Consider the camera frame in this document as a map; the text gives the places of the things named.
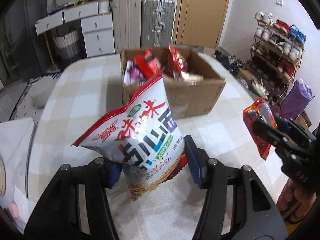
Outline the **person right hand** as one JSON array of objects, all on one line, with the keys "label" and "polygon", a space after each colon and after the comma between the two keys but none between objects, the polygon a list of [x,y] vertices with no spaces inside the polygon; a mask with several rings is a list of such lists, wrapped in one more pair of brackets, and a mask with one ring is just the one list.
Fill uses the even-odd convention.
[{"label": "person right hand", "polygon": [[289,178],[277,200],[278,210],[286,210],[289,202],[291,202],[293,198],[300,203],[300,206],[295,211],[295,216],[297,218],[302,218],[309,212],[314,204],[316,200],[316,194],[310,193],[301,187],[295,186],[294,181]]}]

